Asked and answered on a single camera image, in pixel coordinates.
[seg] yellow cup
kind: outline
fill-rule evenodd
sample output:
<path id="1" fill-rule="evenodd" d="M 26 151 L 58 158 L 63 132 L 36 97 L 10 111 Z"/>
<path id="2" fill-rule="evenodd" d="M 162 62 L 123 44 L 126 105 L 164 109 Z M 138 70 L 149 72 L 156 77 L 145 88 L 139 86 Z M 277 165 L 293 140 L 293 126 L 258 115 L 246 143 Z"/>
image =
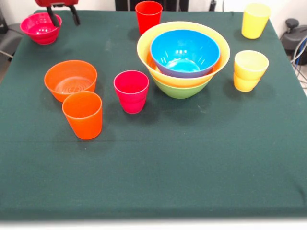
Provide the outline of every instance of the yellow cup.
<path id="1" fill-rule="evenodd" d="M 269 66 L 269 60 L 262 53 L 243 50 L 235 55 L 235 88 L 242 92 L 252 91 Z"/>
<path id="2" fill-rule="evenodd" d="M 261 3 L 248 4 L 243 13 L 242 35 L 249 39 L 259 38 L 269 19 L 271 10 Z"/>

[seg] cup rim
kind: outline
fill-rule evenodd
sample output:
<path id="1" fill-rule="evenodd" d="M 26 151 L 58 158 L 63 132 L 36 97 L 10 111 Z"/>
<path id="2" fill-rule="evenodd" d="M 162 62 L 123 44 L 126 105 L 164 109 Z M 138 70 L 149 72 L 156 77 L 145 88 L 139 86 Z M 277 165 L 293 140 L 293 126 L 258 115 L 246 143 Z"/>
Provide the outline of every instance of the cup rim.
<path id="1" fill-rule="evenodd" d="M 84 89 L 84 90 L 82 90 L 82 91 L 87 91 L 89 88 L 91 88 L 91 87 L 95 84 L 95 82 L 97 81 L 97 70 L 96 70 L 96 68 L 95 68 L 91 63 L 89 63 L 89 62 L 87 62 L 87 61 L 82 61 L 82 60 L 67 60 L 67 61 L 62 61 L 62 62 L 60 62 L 60 63 L 58 63 L 58 64 L 55 64 L 55 65 L 52 66 L 50 69 L 48 69 L 48 71 L 46 72 L 45 77 L 44 77 L 44 84 L 45 84 L 45 86 L 47 87 L 47 89 L 49 89 L 51 92 L 58 93 L 58 94 L 61 94 L 61 95 L 71 95 L 71 94 L 77 93 L 77 92 L 70 92 L 70 93 L 66 93 L 66 92 L 65 92 L 65 93 L 60 93 L 60 92 L 57 92 L 57 91 L 51 89 L 51 88 L 48 86 L 48 84 L 46 83 L 47 75 L 49 74 L 49 72 L 50 72 L 53 68 L 55 68 L 56 66 L 59 66 L 59 65 L 63 65 L 63 64 L 65 64 L 65 63 L 67 63 L 67 62 L 74 62 L 74 61 L 77 61 L 77 62 L 79 62 L 79 63 L 81 63 L 81 62 L 82 62 L 82 63 L 86 63 L 86 64 L 88 64 L 90 67 L 92 67 L 93 70 L 95 71 L 95 79 L 94 79 L 94 81 L 92 82 L 92 84 L 91 84 L 89 87 L 87 87 L 86 89 Z"/>
<path id="2" fill-rule="evenodd" d="M 241 53 L 246 53 L 246 52 L 257 53 L 257 54 L 260 54 L 261 56 L 263 56 L 263 57 L 266 59 L 266 62 L 267 62 L 266 65 L 265 65 L 265 67 L 262 68 L 262 69 L 249 69 L 249 68 L 245 68 L 245 67 L 239 65 L 238 62 L 237 62 L 238 55 L 241 54 Z M 251 71 L 251 72 L 261 72 L 261 71 L 264 71 L 264 70 L 266 70 L 266 69 L 268 68 L 269 63 L 270 63 L 270 62 L 269 62 L 268 58 L 267 58 L 263 53 L 258 52 L 258 51 L 255 51 L 255 50 L 241 50 L 241 51 L 239 51 L 239 52 L 235 55 L 235 64 L 237 64 L 238 66 L 240 66 L 240 68 L 242 68 L 242 69 L 244 69 L 244 70 L 247 70 L 247 71 Z"/>
<path id="3" fill-rule="evenodd" d="M 34 14 L 31 14 L 30 16 L 28 16 L 26 19 L 24 19 L 24 20 L 20 23 L 20 29 L 21 29 L 21 31 L 23 31 L 23 32 L 24 32 L 25 34 L 27 34 L 27 35 L 37 35 L 37 34 L 29 33 L 29 32 L 27 32 L 27 31 L 25 31 L 25 30 L 23 29 L 23 24 L 25 23 L 25 21 L 26 21 L 27 19 L 31 18 L 31 17 L 34 16 L 34 15 L 39 15 L 39 14 L 48 15 L 48 13 L 34 13 Z M 62 18 L 61 18 L 59 15 L 57 15 L 57 14 L 55 14 L 55 16 L 56 16 L 57 19 L 59 19 L 59 27 L 56 27 L 56 28 L 54 28 L 53 30 L 50 30 L 50 31 L 48 31 L 48 32 L 46 32 L 46 33 L 43 33 L 42 35 L 47 35 L 47 34 L 49 34 L 49 33 L 52 33 L 52 32 L 54 32 L 54 31 L 58 30 L 58 29 L 62 26 Z"/>
<path id="4" fill-rule="evenodd" d="M 146 3 L 149 3 L 149 2 L 150 2 L 150 3 L 154 3 L 154 4 L 156 4 L 156 5 L 159 5 L 159 6 L 160 6 L 159 12 L 157 12 L 157 13 L 152 13 L 152 14 L 147 14 L 147 13 L 142 13 L 142 12 L 140 12 L 139 10 L 137 10 L 137 7 L 138 7 L 138 6 L 143 5 L 143 4 L 146 4 Z M 162 10 L 163 10 L 163 6 L 162 6 L 160 3 L 156 2 L 156 1 L 141 1 L 141 2 L 139 2 L 138 4 L 136 4 L 136 6 L 135 6 L 135 11 L 136 11 L 137 13 L 141 14 L 141 15 L 153 16 L 153 15 L 157 15 L 157 14 L 161 13 Z"/>
<path id="5" fill-rule="evenodd" d="M 251 12 L 251 11 L 248 10 L 248 7 L 251 6 L 251 5 L 259 5 L 259 6 L 262 6 L 262 7 L 266 8 L 266 10 L 268 11 L 268 13 L 267 13 L 267 14 L 257 14 L 257 13 L 255 13 L 255 12 Z M 246 12 L 246 13 L 248 13 L 248 14 L 251 14 L 251 15 L 253 15 L 253 16 L 256 16 L 256 17 L 261 17 L 261 18 L 266 18 L 266 17 L 269 17 L 269 16 L 271 15 L 271 9 L 270 9 L 270 7 L 269 7 L 268 5 L 266 5 L 266 4 L 258 3 L 258 2 L 252 2 L 252 3 L 248 4 L 248 5 L 246 6 L 246 8 L 244 9 L 244 12 Z"/>
<path id="6" fill-rule="evenodd" d="M 141 91 L 138 91 L 138 92 L 123 92 L 122 90 L 119 90 L 118 87 L 115 85 L 115 80 L 116 80 L 116 78 L 117 78 L 119 75 L 121 75 L 121 74 L 123 74 L 123 73 L 126 73 L 126 72 L 137 72 L 137 73 L 140 73 L 141 75 L 145 76 L 146 79 L 147 79 L 147 84 L 146 84 L 145 88 L 142 89 Z M 148 78 L 148 76 L 147 76 L 146 74 L 144 74 L 144 73 L 141 72 L 141 71 L 138 71 L 138 70 L 126 70 L 126 71 L 122 71 L 122 72 L 120 72 L 118 75 L 116 75 L 116 77 L 115 77 L 114 80 L 113 80 L 113 85 L 114 85 L 114 88 L 115 88 L 117 91 L 121 92 L 122 94 L 126 94 L 126 95 L 135 95 L 135 94 L 138 94 L 138 93 L 141 93 L 141 92 L 145 91 L 145 90 L 148 88 L 148 86 L 149 86 L 149 78 Z"/>
<path id="7" fill-rule="evenodd" d="M 64 104 L 66 103 L 66 101 L 67 101 L 68 99 L 70 99 L 71 97 L 75 96 L 76 94 L 80 94 L 80 93 L 88 93 L 88 94 L 94 95 L 95 97 L 98 97 L 98 98 L 99 98 L 99 101 L 100 101 L 99 108 L 97 109 L 96 112 L 94 112 L 93 114 L 91 114 L 91 115 L 89 115 L 89 116 L 85 116 L 85 117 L 73 117 L 73 116 L 70 116 L 70 115 L 68 115 L 68 114 L 65 112 L 65 110 L 64 110 Z M 101 97 L 100 97 L 97 93 L 91 92 L 91 91 L 79 91 L 79 92 L 75 92 L 75 93 L 69 95 L 67 98 L 65 98 L 65 100 L 63 101 L 63 104 L 62 104 L 62 111 L 63 111 L 64 115 L 67 116 L 67 117 L 69 117 L 69 118 L 71 118 L 71 119 L 76 119 L 76 120 L 83 120 L 83 119 L 87 119 L 87 118 L 93 117 L 93 116 L 95 116 L 97 113 L 99 113 L 99 111 L 100 111 L 101 108 L 102 108 L 102 100 L 101 100 Z"/>

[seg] pink bowl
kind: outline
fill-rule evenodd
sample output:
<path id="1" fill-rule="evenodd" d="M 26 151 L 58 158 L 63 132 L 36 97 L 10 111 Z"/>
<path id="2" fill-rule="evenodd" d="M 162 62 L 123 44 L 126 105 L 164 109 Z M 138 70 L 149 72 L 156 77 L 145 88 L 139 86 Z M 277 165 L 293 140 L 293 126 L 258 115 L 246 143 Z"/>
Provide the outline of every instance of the pink bowl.
<path id="1" fill-rule="evenodd" d="M 27 17 L 21 24 L 21 30 L 40 45 L 49 45 L 57 39 L 62 19 L 56 15 L 59 27 L 53 25 L 48 13 L 36 13 Z"/>

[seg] green bowl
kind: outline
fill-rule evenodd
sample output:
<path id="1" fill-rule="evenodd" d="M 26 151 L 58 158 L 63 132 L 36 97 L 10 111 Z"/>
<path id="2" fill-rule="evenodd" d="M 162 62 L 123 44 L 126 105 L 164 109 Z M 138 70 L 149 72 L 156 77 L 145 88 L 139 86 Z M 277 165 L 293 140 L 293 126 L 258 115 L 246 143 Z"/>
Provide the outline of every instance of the green bowl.
<path id="1" fill-rule="evenodd" d="M 194 96 L 199 91 L 201 91 L 203 88 L 205 88 L 205 86 L 209 83 L 211 79 L 209 79 L 207 82 L 205 82 L 202 85 L 192 87 L 192 88 L 176 88 L 176 87 L 165 85 L 159 82 L 154 77 L 153 77 L 153 80 L 156 83 L 156 85 L 159 87 L 159 89 L 162 90 L 167 96 L 176 98 L 176 99 L 186 99 L 191 96 Z"/>

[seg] yellow bowl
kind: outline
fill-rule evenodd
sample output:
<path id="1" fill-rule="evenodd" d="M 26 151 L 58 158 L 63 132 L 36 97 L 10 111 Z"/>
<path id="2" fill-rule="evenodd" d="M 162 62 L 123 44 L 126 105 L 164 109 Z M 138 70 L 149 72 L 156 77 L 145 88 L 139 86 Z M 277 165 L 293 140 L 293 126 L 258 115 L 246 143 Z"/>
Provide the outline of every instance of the yellow bowl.
<path id="1" fill-rule="evenodd" d="M 150 54 L 150 45 L 158 35 L 176 29 L 188 29 L 204 33 L 218 44 L 221 51 L 220 59 L 215 64 L 210 74 L 197 78 L 176 78 L 165 75 L 159 71 Z M 156 80 L 165 85 L 178 88 L 191 88 L 204 84 L 227 64 L 230 57 L 230 48 L 223 36 L 208 26 L 191 22 L 168 22 L 150 28 L 140 37 L 137 44 L 137 52 L 142 63 Z"/>

